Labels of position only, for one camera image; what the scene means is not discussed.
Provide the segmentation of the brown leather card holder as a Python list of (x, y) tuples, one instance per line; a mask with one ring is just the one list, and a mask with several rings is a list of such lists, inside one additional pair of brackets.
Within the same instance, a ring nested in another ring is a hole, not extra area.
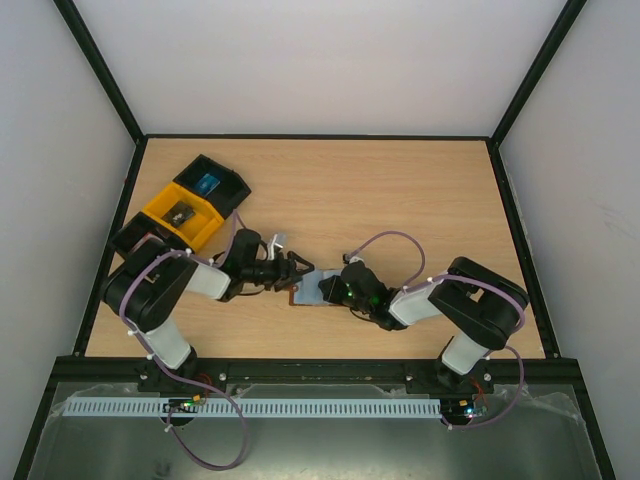
[(339, 276), (341, 271), (341, 268), (322, 269), (305, 274), (300, 281), (291, 287), (289, 305), (309, 307), (330, 306), (330, 303), (323, 299), (323, 293), (319, 288), (319, 283), (333, 276)]

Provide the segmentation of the black credit card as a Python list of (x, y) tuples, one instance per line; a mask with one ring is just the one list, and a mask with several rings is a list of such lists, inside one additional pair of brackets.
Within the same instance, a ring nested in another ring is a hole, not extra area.
[(189, 204), (178, 201), (162, 217), (162, 220), (178, 229), (195, 215), (195, 210)]

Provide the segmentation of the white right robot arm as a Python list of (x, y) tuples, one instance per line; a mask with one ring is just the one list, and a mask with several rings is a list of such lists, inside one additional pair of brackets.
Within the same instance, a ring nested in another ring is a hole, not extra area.
[(458, 333), (436, 360), (435, 377), (445, 390), (460, 390), (476, 364), (508, 346), (525, 323), (528, 293), (516, 283), (458, 257), (449, 268), (410, 287), (390, 288), (361, 260), (318, 283), (323, 301), (346, 307), (386, 331), (445, 316)]

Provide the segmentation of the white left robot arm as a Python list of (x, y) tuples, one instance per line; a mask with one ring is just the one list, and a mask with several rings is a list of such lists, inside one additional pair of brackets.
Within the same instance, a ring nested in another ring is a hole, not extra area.
[(297, 253), (283, 251), (280, 234), (266, 242), (247, 228), (236, 231), (219, 258), (220, 262), (204, 260), (157, 238), (147, 239), (108, 276), (102, 301), (148, 354), (166, 368), (178, 370), (195, 356), (172, 318), (183, 294), (228, 302), (241, 295), (247, 284), (279, 292), (315, 270)]

